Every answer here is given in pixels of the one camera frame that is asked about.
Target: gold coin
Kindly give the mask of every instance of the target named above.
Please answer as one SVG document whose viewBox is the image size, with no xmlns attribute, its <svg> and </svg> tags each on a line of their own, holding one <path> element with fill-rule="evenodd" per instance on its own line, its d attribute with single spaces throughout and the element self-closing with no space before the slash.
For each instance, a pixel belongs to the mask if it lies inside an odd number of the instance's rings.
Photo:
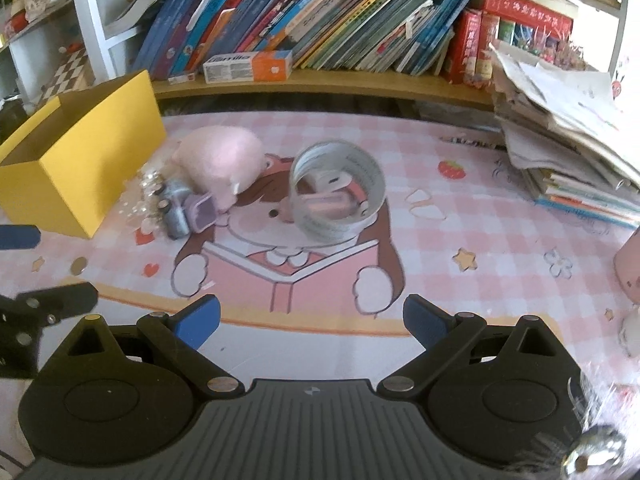
<svg viewBox="0 0 640 480">
<path fill-rule="evenodd" d="M 84 256 L 80 256 L 76 258 L 74 262 L 71 264 L 71 273 L 74 276 L 80 276 L 82 271 L 86 269 L 86 264 L 88 263 L 87 259 Z"/>
</svg>

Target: open yellow box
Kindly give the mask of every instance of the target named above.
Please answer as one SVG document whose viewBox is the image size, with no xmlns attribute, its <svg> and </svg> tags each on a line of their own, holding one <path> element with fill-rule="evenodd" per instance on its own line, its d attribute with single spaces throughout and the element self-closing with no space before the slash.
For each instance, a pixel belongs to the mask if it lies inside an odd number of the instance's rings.
<svg viewBox="0 0 640 480">
<path fill-rule="evenodd" d="M 0 145 L 14 223 L 91 238 L 166 133 L 147 72 L 54 97 Z"/>
</svg>

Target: red heart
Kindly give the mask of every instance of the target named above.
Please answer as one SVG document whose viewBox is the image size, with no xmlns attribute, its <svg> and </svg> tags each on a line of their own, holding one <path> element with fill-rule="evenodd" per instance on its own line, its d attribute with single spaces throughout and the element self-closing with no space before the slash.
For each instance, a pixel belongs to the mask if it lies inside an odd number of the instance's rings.
<svg viewBox="0 0 640 480">
<path fill-rule="evenodd" d="M 140 229 L 136 230 L 136 245 L 145 245 L 150 244 L 156 239 L 154 234 L 151 232 L 148 235 L 142 233 Z"/>
<path fill-rule="evenodd" d="M 145 270 L 142 272 L 146 277 L 151 278 L 156 272 L 160 270 L 160 265 L 158 264 L 146 264 Z"/>
</svg>

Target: yellow star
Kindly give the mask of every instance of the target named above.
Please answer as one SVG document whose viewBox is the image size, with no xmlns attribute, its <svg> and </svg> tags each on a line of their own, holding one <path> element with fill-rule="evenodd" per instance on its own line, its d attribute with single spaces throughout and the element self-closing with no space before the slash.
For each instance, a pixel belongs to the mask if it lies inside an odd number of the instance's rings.
<svg viewBox="0 0 640 480">
<path fill-rule="evenodd" d="M 478 268 L 478 264 L 476 263 L 476 254 L 470 253 L 460 247 L 458 254 L 453 257 L 453 261 L 458 264 L 461 272 L 465 272 L 465 270 L 471 269 L 476 270 Z"/>
<path fill-rule="evenodd" d="M 44 258 L 41 256 L 31 264 L 31 272 L 38 272 L 44 265 Z"/>
</svg>

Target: clear tape roll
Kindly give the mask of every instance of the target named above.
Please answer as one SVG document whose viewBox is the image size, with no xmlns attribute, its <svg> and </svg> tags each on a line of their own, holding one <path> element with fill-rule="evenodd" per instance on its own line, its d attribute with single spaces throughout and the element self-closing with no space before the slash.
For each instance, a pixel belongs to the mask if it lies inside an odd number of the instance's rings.
<svg viewBox="0 0 640 480">
<path fill-rule="evenodd" d="M 367 196 L 368 207 L 357 217 L 331 220 L 313 213 L 300 197 L 297 185 L 315 171 L 343 171 L 351 175 Z M 385 176 L 376 160 L 345 140 L 318 142 L 300 153 L 289 174 L 289 200 L 293 221 L 309 236 L 327 243 L 356 237 L 377 214 L 385 201 Z"/>
</svg>

